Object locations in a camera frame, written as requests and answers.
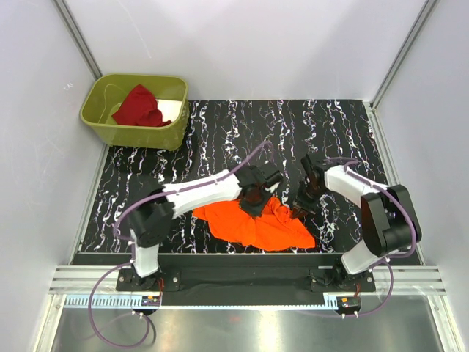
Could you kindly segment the orange t shirt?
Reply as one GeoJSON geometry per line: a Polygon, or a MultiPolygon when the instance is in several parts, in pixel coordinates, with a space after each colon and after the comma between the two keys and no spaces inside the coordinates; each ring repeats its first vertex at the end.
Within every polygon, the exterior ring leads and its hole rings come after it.
{"type": "Polygon", "coordinates": [[[292,211],[277,197],[271,197],[257,217],[242,210],[237,200],[205,205],[195,209],[193,215],[208,223],[214,237],[226,242],[268,252],[316,246],[314,236],[300,219],[292,217],[292,211]]]}

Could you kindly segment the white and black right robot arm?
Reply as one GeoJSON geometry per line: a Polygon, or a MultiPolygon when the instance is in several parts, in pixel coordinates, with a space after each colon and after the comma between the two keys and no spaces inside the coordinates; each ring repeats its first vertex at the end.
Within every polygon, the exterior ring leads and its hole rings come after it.
{"type": "Polygon", "coordinates": [[[337,193],[361,210],[362,239],[334,264],[330,280],[340,290],[357,285],[359,275],[395,257],[409,257],[421,240],[413,202],[406,187],[377,183],[352,170],[354,158],[301,158],[306,173],[292,202],[292,217],[313,215],[320,198],[337,193]]]}

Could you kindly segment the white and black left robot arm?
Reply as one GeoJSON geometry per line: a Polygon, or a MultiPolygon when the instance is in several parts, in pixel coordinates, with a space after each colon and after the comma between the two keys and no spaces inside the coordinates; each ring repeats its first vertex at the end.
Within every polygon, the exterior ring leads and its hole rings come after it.
{"type": "Polygon", "coordinates": [[[133,282],[142,290],[158,283],[158,252],[168,238],[172,221],[184,213],[218,202],[238,200],[241,211],[261,216],[283,175],[270,162],[244,165],[185,183],[158,184],[147,201],[132,209],[128,220],[133,242],[133,282]]]}

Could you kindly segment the black marbled table mat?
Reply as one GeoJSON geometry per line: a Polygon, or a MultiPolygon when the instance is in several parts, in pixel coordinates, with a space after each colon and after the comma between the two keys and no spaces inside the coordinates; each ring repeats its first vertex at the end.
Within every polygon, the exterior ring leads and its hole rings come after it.
{"type": "Polygon", "coordinates": [[[307,153],[357,159],[358,173],[387,182],[372,124],[359,100],[195,100],[178,150],[108,149],[80,252],[127,252],[112,227],[145,188],[213,175],[247,159],[263,141],[271,146],[251,164],[273,157],[284,176],[276,193],[284,204],[293,201],[304,175],[300,160],[307,153]]]}

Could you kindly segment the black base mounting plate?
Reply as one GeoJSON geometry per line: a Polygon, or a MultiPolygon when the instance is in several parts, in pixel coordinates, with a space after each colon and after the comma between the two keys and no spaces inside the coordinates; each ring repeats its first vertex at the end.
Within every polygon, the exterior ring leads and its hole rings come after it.
{"type": "Polygon", "coordinates": [[[337,254],[161,254],[159,270],[141,278],[119,270],[118,291],[163,291],[166,306],[308,306],[323,294],[373,293],[365,272],[335,278],[337,254]]]}

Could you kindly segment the white cloth in bin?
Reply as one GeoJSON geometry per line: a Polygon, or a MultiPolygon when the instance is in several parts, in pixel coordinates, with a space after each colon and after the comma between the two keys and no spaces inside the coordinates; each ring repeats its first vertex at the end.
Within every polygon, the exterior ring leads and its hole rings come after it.
{"type": "Polygon", "coordinates": [[[182,111],[183,103],[181,100],[158,100],[158,110],[162,114],[163,122],[175,122],[182,111]]]}

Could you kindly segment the dark red t shirt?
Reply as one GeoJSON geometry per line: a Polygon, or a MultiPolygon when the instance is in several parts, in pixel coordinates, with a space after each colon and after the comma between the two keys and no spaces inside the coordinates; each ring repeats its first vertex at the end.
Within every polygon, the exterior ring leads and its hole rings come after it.
{"type": "Polygon", "coordinates": [[[129,92],[112,118],[118,125],[162,128],[172,124],[162,121],[158,100],[141,84],[129,92]]]}

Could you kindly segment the green plastic bin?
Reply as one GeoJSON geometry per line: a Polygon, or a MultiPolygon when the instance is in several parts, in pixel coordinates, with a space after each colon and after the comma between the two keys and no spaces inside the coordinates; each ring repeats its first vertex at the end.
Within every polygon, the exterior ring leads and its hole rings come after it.
{"type": "Polygon", "coordinates": [[[81,107],[82,122],[110,146],[176,150],[188,118],[188,84],[174,76],[109,74],[81,107]]]}

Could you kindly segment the aluminium frame rail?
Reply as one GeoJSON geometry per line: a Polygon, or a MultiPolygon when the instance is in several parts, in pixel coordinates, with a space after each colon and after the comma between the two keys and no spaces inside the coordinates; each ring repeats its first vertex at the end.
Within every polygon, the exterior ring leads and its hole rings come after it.
{"type": "Polygon", "coordinates": [[[60,18],[62,19],[65,27],[67,28],[70,36],[72,37],[78,51],[84,59],[86,66],[95,80],[98,80],[103,76],[99,65],[94,58],[89,46],[86,43],[85,37],[82,34],[79,25],[74,18],[72,11],[70,10],[65,0],[52,0],[60,18]]]}

